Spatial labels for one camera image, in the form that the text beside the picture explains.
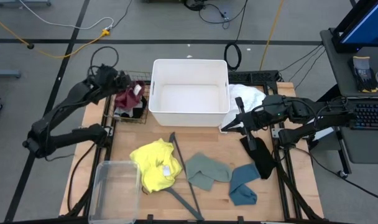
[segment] desk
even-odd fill
[[[292,83],[278,83],[278,91],[281,95],[295,96]],[[98,106],[88,105],[83,118],[83,126],[100,123],[103,108],[104,100],[99,102]],[[294,124],[288,121],[286,121],[285,125],[287,128],[295,127]],[[217,128],[164,127],[156,122],[151,113],[147,115],[146,124],[118,123],[116,125],[111,160],[129,160],[129,154],[133,150],[158,138],[168,141],[168,137],[173,131],[176,132],[184,161],[196,152],[201,151],[210,158],[229,164],[232,168],[252,162],[239,142],[242,136],[238,133],[220,134]],[[258,131],[254,135],[262,138],[269,150],[272,151],[272,140],[269,131]],[[91,142],[83,142],[77,145],[71,170],[90,146]],[[303,140],[297,144],[297,147],[307,150],[307,144]],[[314,209],[315,213],[322,217],[323,212],[309,155],[296,150],[291,150],[290,154],[298,191]],[[176,150],[174,150],[174,156],[178,158]],[[76,170],[71,192],[72,205],[80,199],[87,189],[93,158],[94,151],[83,159]],[[68,184],[60,214],[67,213]],[[258,179],[246,185],[258,195],[257,205],[235,207],[228,196],[228,183],[215,182],[210,192],[193,187],[205,220],[235,221],[237,216],[243,216],[244,220],[284,220],[275,169],[269,179]],[[181,172],[177,177],[173,188],[189,204],[193,207],[195,206],[184,172]],[[169,193],[141,194],[139,219],[146,219],[148,214],[153,214],[155,220],[193,219],[193,216]],[[293,218],[295,217],[293,203],[288,190],[287,194],[290,216]]]
[[[333,36],[329,30],[321,31],[320,36],[323,45],[325,46],[337,85],[332,87],[332,89],[319,100],[328,101],[340,95],[347,96],[348,98],[378,98],[378,92],[360,93],[357,90],[353,73],[348,65],[348,60],[350,60],[355,54],[337,53],[333,42],[331,41]],[[370,56],[371,68],[374,72],[378,71],[378,47],[364,47],[356,53],[356,55]],[[378,164],[378,131],[362,131],[341,128],[341,135],[342,140],[340,141],[343,142],[340,143],[341,150],[339,150],[339,153],[341,162],[344,166],[344,171],[347,174],[351,173],[351,169],[349,168],[345,151],[348,151],[349,159],[353,163]]]

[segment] yellow cable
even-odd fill
[[[0,26],[2,28],[4,28],[5,30],[7,30],[8,32],[10,32],[14,37],[16,37],[16,39],[20,40],[23,44],[26,44],[26,46],[29,46],[30,44],[28,42],[26,42],[24,39],[20,38],[17,34],[15,34],[12,30],[10,30],[7,26],[5,26],[1,21],[0,21]],[[88,42],[87,44],[84,44],[82,45],[81,47],[79,47],[77,50],[75,50],[74,52],[68,54],[68,55],[64,55],[64,56],[54,56],[52,54],[48,54],[47,52],[44,52],[42,50],[37,50],[37,49],[34,49],[36,52],[40,53],[40,54],[43,54],[45,56],[48,56],[48,57],[52,57],[52,58],[67,58],[67,57],[70,57],[74,54],[77,54],[77,52],[79,52],[81,49],[83,49],[84,47],[90,45],[90,44],[93,44],[95,43],[96,41],[98,41],[100,38],[106,36],[106,35],[110,35],[110,32],[108,30],[102,30],[102,34],[96,38],[95,40],[92,40],[91,42]]]
[[[259,70],[260,71],[262,70],[262,65],[264,64],[264,59],[265,59],[265,56],[266,56],[266,51],[268,51],[269,42],[270,42],[270,40],[272,38],[272,35],[274,34],[275,26],[276,26],[276,23],[277,23],[277,21],[279,19],[279,15],[280,15],[280,12],[282,10],[283,2],[284,2],[284,0],[280,1],[279,9],[277,10],[277,14],[275,16],[275,20],[274,20],[274,23],[272,25],[272,29],[270,30],[270,34],[269,34],[269,37],[268,37],[268,41],[266,42],[264,54],[263,54],[262,59],[261,59],[261,65],[259,66]]]

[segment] gray floor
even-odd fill
[[[84,0],[58,0],[53,1],[50,8],[38,5],[33,6],[33,9],[50,22],[75,24],[83,2]],[[219,5],[231,17],[240,10],[244,0],[210,2]],[[91,25],[104,16],[119,18],[127,4],[127,0],[91,0],[83,26]],[[266,40],[278,5],[279,0],[249,1],[241,39]],[[272,39],[320,40],[319,31],[336,26],[350,8],[349,0],[286,0]],[[205,11],[203,16],[210,20],[219,19],[212,9]],[[27,10],[19,9],[19,5],[0,9],[0,20],[28,39],[69,39],[73,32],[70,28],[49,26],[40,22]],[[102,22],[94,29],[81,30],[78,38],[95,38],[107,25],[108,22]],[[239,20],[233,21],[230,28],[224,30],[220,25],[202,22],[196,12],[185,9],[175,1],[146,4],[133,0],[128,16],[107,39],[234,39],[238,29]],[[13,39],[13,36],[0,27],[0,39]],[[76,82],[85,78],[91,54],[100,46],[102,45],[91,45],[70,59],[56,103],[66,96]],[[63,55],[67,44],[37,44],[36,47],[55,55]],[[146,72],[151,71],[153,61],[158,58],[187,58],[190,55],[193,58],[222,59],[224,50],[224,45],[218,44],[135,44],[113,47],[120,54],[118,69]],[[243,61],[239,70],[258,70],[265,46],[240,47]],[[313,48],[315,46],[271,45],[263,69],[283,68]],[[114,59],[113,54],[105,51],[95,58],[94,63],[113,63]],[[25,139],[30,125],[44,113],[61,62],[27,50],[22,44],[0,44],[0,68],[19,69],[22,72],[20,79],[0,78],[0,97],[4,103],[4,109],[0,112],[0,222],[4,220],[28,155],[21,142]],[[299,63],[284,71],[284,79],[288,80],[300,65]],[[310,65],[311,63],[305,65],[293,78],[294,84],[299,83]],[[297,88],[297,95],[316,100],[334,84],[335,80],[324,54]],[[82,117],[83,110],[78,110],[53,134],[66,133],[78,127]],[[335,143],[328,142],[327,148],[334,149],[337,147]],[[339,170],[341,167],[338,154],[325,149],[326,147],[316,148],[315,156],[329,168]],[[74,146],[67,147],[56,152],[55,156],[68,154],[73,150]],[[70,164],[71,158],[52,163],[36,160],[15,220],[51,218],[58,215]],[[378,165],[352,164],[352,168],[354,174],[349,179],[378,194]],[[341,222],[378,223],[378,200],[317,166],[315,175],[326,218]]]

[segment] wooden tabletop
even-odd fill
[[[292,83],[278,83],[278,92],[281,95],[295,96]],[[83,118],[83,126],[100,123],[103,108],[104,100],[99,102],[98,105],[88,105]],[[286,128],[295,128],[297,126],[297,124],[292,124],[289,121],[285,122]],[[117,123],[111,160],[129,161],[129,154],[133,150],[159,138],[168,141],[168,137],[172,132],[176,133],[184,161],[191,158],[195,153],[202,152],[212,159],[226,163],[232,169],[252,162],[239,142],[242,136],[238,133],[221,134],[218,128],[160,126],[151,113],[147,115],[145,124]],[[268,149],[272,151],[272,139],[269,130],[254,132],[253,135],[262,138]],[[77,144],[71,170],[90,146],[91,142]],[[301,140],[297,147],[308,150],[304,140]],[[94,153],[95,150],[93,149],[76,170],[71,191],[72,206],[80,199],[88,187]],[[323,212],[309,155],[297,150],[291,150],[290,153],[297,189],[315,213],[322,217]],[[173,155],[179,160],[177,150],[174,150]],[[60,214],[67,213],[68,184]],[[237,216],[243,216],[244,220],[284,220],[275,169],[269,179],[257,179],[246,185],[257,194],[256,205],[234,206],[228,195],[228,183],[214,182],[209,192],[193,187],[205,220],[237,220]],[[176,182],[172,187],[195,208],[184,172],[181,172],[176,178]],[[290,216],[295,217],[291,194],[288,188],[286,188],[286,191],[288,193]],[[138,219],[146,219],[148,214],[153,214],[155,220],[194,219],[193,215],[167,192],[154,192],[149,195],[141,192]]]

